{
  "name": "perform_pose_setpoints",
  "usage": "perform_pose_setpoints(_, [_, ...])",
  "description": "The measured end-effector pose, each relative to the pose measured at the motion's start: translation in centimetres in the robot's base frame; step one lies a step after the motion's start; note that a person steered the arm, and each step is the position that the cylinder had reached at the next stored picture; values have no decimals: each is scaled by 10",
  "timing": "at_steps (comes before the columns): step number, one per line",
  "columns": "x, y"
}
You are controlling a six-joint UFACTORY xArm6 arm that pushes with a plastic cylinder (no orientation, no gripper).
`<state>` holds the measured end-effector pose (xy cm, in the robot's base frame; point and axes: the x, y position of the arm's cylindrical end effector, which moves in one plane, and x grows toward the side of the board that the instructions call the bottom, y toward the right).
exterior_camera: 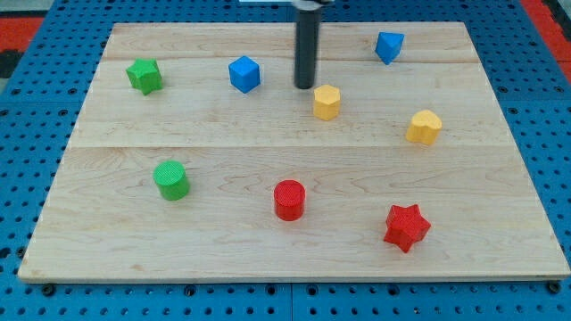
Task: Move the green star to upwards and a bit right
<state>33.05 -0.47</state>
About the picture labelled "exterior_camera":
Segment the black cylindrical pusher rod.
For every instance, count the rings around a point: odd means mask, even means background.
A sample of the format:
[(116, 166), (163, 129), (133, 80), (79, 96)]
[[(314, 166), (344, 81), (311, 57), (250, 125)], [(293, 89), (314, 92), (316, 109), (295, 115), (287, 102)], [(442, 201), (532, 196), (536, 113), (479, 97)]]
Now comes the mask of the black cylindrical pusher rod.
[(296, 10), (294, 85), (299, 89), (309, 89), (315, 83), (320, 23), (320, 8)]

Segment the silver rod mount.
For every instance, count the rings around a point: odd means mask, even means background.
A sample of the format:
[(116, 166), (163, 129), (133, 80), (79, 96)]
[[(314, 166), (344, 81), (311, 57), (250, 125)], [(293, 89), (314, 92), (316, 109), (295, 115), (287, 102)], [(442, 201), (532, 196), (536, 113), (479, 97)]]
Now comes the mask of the silver rod mount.
[(335, 0), (291, 0), (292, 5), (299, 10), (318, 10), (334, 2)]

